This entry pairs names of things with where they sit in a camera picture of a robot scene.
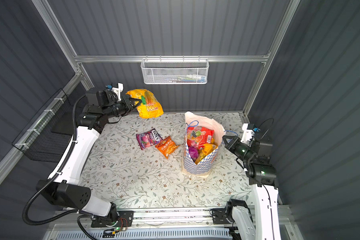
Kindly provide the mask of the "yellow gummy bag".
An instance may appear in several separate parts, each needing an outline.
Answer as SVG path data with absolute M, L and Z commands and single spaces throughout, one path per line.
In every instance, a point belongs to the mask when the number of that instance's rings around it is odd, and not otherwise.
M 204 144 L 202 148 L 199 150 L 199 157 L 195 161 L 195 164 L 197 165 L 200 163 L 207 155 L 211 154 L 214 150 L 218 148 L 215 144 Z
M 139 116 L 142 119 L 152 119 L 164 114 L 163 108 L 154 94 L 146 89 L 136 89 L 127 92 L 131 98 L 142 101 L 137 107 Z

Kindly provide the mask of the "red fruit gummy bag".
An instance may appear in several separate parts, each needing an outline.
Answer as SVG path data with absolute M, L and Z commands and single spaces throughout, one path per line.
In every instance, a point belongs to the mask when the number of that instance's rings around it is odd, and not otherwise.
M 204 144 L 214 144 L 214 130 L 202 126 L 188 127 L 187 145 L 198 150 L 204 147 Z

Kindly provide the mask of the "white blue checkered paper bag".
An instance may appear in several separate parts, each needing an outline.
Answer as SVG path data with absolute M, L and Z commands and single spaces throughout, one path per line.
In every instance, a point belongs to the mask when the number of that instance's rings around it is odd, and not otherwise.
M 242 125 L 238 113 L 185 113 L 182 172 L 207 177 L 221 164 L 234 159 L 226 150 L 223 136 L 234 135 Z

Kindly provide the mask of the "dark purple candy bar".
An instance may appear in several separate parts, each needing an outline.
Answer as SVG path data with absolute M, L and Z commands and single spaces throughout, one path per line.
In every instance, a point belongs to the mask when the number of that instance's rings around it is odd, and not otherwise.
M 162 136 L 157 132 L 155 128 L 144 133 L 136 134 L 136 139 L 141 150 L 154 146 L 163 140 Z

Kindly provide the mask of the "orange chips bag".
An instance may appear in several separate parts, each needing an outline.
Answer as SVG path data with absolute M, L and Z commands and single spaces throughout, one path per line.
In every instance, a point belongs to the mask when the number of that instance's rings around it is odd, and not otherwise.
M 169 155 L 171 155 L 178 147 L 179 145 L 172 140 L 171 136 L 164 138 L 156 145 L 156 149 L 158 149 L 166 159 L 168 159 Z

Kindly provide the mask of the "purple grape gummy bag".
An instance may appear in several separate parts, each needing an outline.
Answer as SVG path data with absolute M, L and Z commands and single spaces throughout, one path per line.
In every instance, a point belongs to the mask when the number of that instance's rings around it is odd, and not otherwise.
M 190 155 L 191 159 L 193 160 L 193 162 L 195 162 L 197 160 L 197 158 L 199 157 L 198 149 L 195 147 L 189 147 L 189 155 Z

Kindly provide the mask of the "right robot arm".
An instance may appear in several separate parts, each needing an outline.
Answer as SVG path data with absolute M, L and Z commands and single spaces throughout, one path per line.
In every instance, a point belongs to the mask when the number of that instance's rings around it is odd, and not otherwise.
M 226 207 L 227 219 L 236 223 L 242 240 L 280 240 L 278 214 L 278 182 L 275 168 L 260 157 L 238 136 L 223 136 L 225 148 L 234 154 L 245 170 L 255 196 L 255 220 L 251 220 L 246 204 L 231 200 Z

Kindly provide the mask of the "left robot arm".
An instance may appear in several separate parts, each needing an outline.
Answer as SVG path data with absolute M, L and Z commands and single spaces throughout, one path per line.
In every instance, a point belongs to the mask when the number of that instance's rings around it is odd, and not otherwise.
M 73 110 L 73 135 L 61 160 L 46 180 L 37 184 L 36 196 L 43 196 L 50 204 L 83 212 L 108 223 L 119 221 L 114 203 L 92 195 L 91 190 L 79 186 L 83 168 L 96 140 L 109 119 L 127 116 L 142 104 L 142 100 L 122 95 L 120 88 L 92 88 L 84 99 L 88 103 L 80 114 Z

